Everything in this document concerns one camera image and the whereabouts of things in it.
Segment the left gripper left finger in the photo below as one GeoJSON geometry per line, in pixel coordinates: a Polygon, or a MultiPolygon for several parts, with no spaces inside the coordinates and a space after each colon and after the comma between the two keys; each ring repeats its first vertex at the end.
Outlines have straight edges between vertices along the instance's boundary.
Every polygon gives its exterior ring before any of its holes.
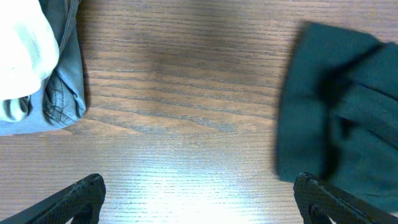
{"type": "Polygon", "coordinates": [[[90,174],[1,224],[97,224],[106,187],[99,174],[90,174]]]}

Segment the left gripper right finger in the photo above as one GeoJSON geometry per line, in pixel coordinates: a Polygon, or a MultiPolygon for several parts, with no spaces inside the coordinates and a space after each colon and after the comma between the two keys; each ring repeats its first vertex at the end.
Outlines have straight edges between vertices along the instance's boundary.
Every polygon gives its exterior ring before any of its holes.
{"type": "Polygon", "coordinates": [[[304,224],[397,224],[397,217],[308,172],[296,178],[294,198],[304,224]]]}

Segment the black t-shirt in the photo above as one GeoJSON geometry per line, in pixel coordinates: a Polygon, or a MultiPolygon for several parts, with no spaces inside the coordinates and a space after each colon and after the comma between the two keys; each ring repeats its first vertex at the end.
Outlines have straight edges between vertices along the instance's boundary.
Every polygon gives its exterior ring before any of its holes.
{"type": "Polygon", "coordinates": [[[309,172],[397,211],[397,44],[306,23],[279,103],[279,179],[309,172]]]}

